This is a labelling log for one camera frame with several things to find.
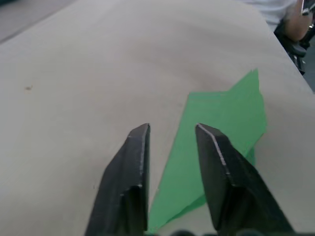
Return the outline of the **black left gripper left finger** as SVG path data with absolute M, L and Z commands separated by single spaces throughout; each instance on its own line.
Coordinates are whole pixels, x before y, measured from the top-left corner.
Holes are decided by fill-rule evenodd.
M 87 236 L 142 236 L 148 229 L 150 125 L 128 134 L 106 167 L 85 231 Z

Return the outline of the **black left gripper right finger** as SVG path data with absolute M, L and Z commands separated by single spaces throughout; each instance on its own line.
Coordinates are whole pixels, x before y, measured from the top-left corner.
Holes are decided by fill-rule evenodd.
M 214 229 L 218 233 L 294 232 L 256 168 L 228 137 L 200 123 L 195 133 L 204 194 Z

